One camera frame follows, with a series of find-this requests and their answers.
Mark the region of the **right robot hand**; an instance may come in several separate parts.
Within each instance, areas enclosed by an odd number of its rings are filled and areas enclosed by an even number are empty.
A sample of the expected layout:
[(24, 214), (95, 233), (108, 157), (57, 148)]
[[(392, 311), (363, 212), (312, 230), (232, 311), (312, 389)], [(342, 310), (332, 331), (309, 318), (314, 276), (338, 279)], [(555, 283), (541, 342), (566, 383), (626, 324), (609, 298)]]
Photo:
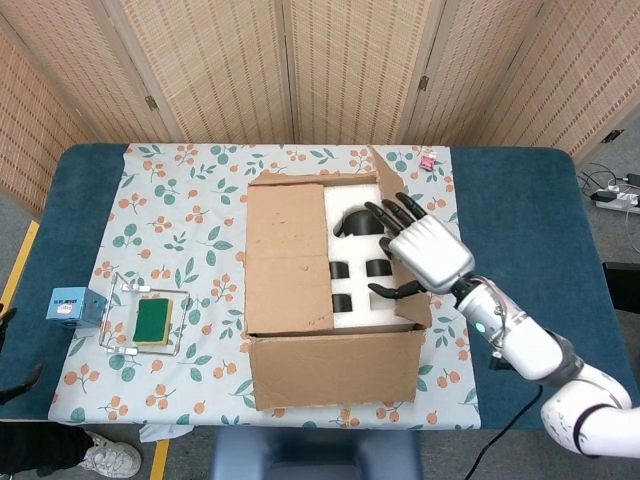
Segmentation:
[(395, 197), (380, 204), (366, 202), (364, 206), (390, 234), (380, 239), (382, 250), (390, 259), (399, 261), (413, 279), (395, 288), (376, 283), (370, 283), (368, 288), (393, 300), (430, 292), (452, 294), (461, 302), (480, 284), (474, 276), (473, 254), (410, 196), (398, 192)]

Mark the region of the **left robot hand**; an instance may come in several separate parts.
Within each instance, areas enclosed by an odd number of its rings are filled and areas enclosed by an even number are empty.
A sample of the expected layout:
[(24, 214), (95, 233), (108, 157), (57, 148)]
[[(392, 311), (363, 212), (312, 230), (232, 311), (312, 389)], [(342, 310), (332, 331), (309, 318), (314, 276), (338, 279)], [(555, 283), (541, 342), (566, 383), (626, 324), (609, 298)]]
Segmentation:
[[(8, 330), (9, 324), (13, 320), (17, 313), (17, 309), (15, 307), (9, 308), (6, 312), (1, 314), (1, 346), (4, 346), (4, 342), (6, 339), (6, 332)], [(6, 403), (16, 399), (17, 397), (27, 393), (30, 391), (33, 386), (38, 382), (44, 365), (42, 363), (37, 363), (33, 366), (33, 368), (29, 371), (27, 378), (19, 385), (13, 386), (6, 390), (1, 391), (0, 404), (5, 405)]]

